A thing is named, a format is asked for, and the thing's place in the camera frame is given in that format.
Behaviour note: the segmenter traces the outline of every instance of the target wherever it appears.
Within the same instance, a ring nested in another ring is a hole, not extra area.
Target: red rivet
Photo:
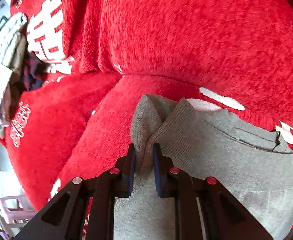
[[[119,172],[120,172],[120,170],[119,170],[118,168],[112,168],[112,169],[110,169],[110,173],[111,173],[112,175],[119,174]]]
[[[178,173],[180,172],[180,169],[178,169],[178,168],[176,168],[176,167],[172,167],[172,168],[170,169],[170,172],[171,172],[172,174],[178,174]]]
[[[210,185],[215,185],[217,183],[217,179],[214,177],[208,177],[206,178],[207,183],[209,183]]]

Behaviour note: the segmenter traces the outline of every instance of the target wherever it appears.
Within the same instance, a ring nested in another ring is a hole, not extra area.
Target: pile of clothes
[[[11,122],[21,93],[42,86],[45,65],[32,52],[26,51],[23,13],[13,15],[0,31],[0,137]]]

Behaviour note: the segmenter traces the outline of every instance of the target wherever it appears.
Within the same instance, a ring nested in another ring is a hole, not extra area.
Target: red blanket
[[[12,0],[17,11],[30,21],[28,49],[72,73],[24,93],[6,129],[11,162],[36,209],[71,178],[97,176],[126,153],[144,93],[228,108],[204,87],[242,104],[228,109],[247,122],[293,127],[286,0]]]

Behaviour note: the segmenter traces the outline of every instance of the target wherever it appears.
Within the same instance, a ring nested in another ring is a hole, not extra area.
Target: pink plastic stool
[[[11,199],[17,200],[17,208],[7,207],[5,201]],[[13,220],[30,220],[36,215],[36,211],[34,209],[30,210],[27,208],[30,206],[30,204],[27,202],[25,195],[3,197],[0,198],[0,201],[2,217],[8,224],[12,223]]]

